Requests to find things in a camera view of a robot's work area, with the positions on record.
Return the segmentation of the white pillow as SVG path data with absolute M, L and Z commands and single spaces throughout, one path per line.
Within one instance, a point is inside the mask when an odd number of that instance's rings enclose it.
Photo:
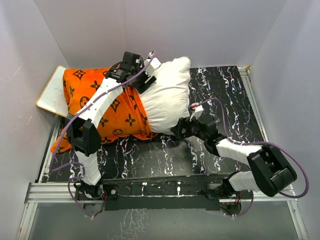
M 139 95 L 152 132 L 172 135 L 179 119 L 190 116 L 190 66 L 186 56 L 162 63 L 153 72 L 156 81 Z

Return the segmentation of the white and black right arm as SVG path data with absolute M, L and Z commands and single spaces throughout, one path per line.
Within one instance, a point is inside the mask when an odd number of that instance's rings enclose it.
M 192 136 L 201 139 L 210 154 L 249 166 L 249 171 L 233 173 L 223 181 L 223 194 L 230 199 L 244 190 L 261 191 L 274 197 L 298 178 L 278 148 L 269 143 L 246 144 L 231 140 L 218 131 L 213 120 L 180 118 L 170 130 L 179 139 Z

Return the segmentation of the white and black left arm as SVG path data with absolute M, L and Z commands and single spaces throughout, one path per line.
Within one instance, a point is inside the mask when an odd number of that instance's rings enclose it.
M 93 80 L 91 87 L 95 89 L 94 95 L 83 95 L 79 100 L 80 110 L 71 111 L 67 115 L 66 126 L 61 135 L 67 137 L 81 166 L 79 190 L 93 200 L 99 199 L 104 189 L 99 184 L 101 173 L 96 154 L 103 140 L 98 127 L 105 127 L 110 122 L 110 117 L 104 117 L 108 109 L 112 109 L 114 113 L 121 112 L 124 105 L 117 99 L 119 96 L 125 94 L 129 102 L 135 99 L 138 92 L 131 83 L 140 92 L 150 87 L 145 83 L 149 76 L 146 70 L 152 64 L 155 53 L 150 52 L 148 58 L 143 60 L 140 55 L 126 51 L 121 62 L 101 72 L 101 80 Z

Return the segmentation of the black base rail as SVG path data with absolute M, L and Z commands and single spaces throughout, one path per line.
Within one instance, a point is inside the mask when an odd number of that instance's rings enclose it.
M 226 174 L 192 174 L 162 177 L 102 179 L 92 186 L 78 180 L 73 185 L 79 201 L 101 201 L 104 211 L 128 209 L 205 209 L 220 211 L 223 203 L 234 205 L 252 192 L 235 191 Z

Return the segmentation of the white board with wooden frame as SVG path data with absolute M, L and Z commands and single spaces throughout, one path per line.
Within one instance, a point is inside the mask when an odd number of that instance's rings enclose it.
M 36 106 L 61 117 L 68 115 L 63 87 L 63 74 L 67 68 L 58 65 L 36 101 Z

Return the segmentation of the aluminium frame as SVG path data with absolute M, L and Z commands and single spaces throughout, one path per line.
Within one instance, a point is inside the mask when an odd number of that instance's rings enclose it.
M 78 200 L 68 180 L 79 174 L 70 165 L 49 172 L 46 152 L 37 182 L 28 187 L 20 240 L 306 240 L 294 190 L 268 197 L 255 192 L 240 202 L 243 216 L 232 218 L 231 205 L 219 211 L 198 208 L 102 211 L 99 200 Z M 159 135 L 149 141 L 122 138 L 98 151 L 104 179 L 230 174 L 247 166 L 208 153 L 194 138 Z

